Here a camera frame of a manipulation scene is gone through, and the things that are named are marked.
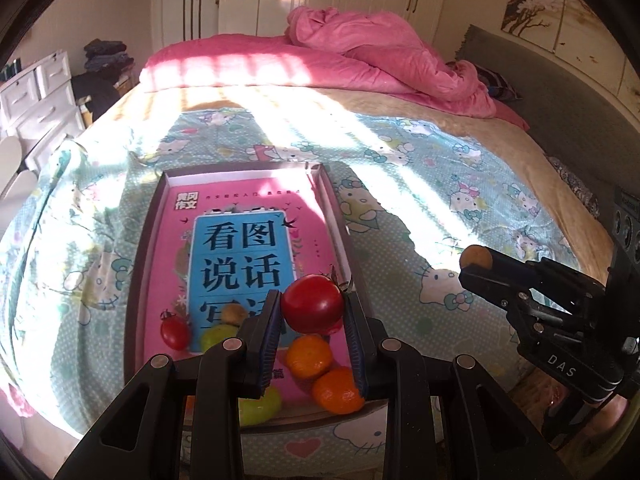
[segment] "lime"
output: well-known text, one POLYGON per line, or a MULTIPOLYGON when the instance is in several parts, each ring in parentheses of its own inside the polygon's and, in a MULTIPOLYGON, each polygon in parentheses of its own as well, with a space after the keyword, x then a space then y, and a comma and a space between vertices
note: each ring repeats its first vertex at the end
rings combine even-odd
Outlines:
POLYGON ((254 426, 273 418, 282 406, 280 392, 269 386, 260 399, 238 399, 240 427, 254 426))
POLYGON ((235 337, 237 333, 238 327, 232 325, 220 324, 207 328, 200 336, 200 351, 206 352, 225 339, 235 337))

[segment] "gray headboard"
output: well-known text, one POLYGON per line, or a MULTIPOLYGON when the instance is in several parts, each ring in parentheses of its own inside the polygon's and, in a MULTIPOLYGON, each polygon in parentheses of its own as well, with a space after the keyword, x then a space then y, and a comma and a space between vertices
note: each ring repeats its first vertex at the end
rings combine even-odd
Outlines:
POLYGON ((472 25, 456 57, 499 72, 523 96, 509 106, 596 195, 609 230, 614 186, 640 196, 640 133, 593 88, 513 41, 472 25))

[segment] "beige bedspread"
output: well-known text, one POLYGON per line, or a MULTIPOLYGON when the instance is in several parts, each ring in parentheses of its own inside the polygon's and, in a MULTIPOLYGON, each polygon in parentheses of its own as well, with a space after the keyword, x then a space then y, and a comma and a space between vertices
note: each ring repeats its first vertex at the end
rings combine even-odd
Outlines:
POLYGON ((246 108, 257 118, 262 110, 268 110, 271 116, 277 113, 283 118, 356 112, 421 119, 437 124, 448 134, 475 137, 504 160, 540 200, 565 234, 582 271, 601 283, 606 282, 613 248, 606 230, 560 179, 542 149, 523 130, 499 119, 454 116, 370 92, 260 86, 169 89, 155 93, 144 93, 137 87, 100 120, 152 119, 172 124, 183 111, 224 106, 246 108), (295 114, 288 114, 288 110, 295 110, 295 114))

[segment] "white dresser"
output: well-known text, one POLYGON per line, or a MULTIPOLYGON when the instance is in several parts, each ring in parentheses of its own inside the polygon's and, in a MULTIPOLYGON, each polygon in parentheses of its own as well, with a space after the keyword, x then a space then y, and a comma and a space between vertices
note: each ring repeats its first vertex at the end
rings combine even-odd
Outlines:
POLYGON ((40 172, 66 136, 84 130, 70 80, 66 52, 58 51, 0 87, 2 136, 18 137, 32 171, 40 172))

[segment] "stack of folded clothes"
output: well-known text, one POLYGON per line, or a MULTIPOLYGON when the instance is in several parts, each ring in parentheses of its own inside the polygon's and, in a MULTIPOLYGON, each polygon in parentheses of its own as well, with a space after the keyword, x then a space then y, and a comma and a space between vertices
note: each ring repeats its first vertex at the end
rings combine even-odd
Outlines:
POLYGON ((93 40, 85 45, 84 52, 87 58, 85 70, 111 84, 116 84, 120 76, 134 65, 134 59, 127 54, 127 45, 121 41, 93 40))

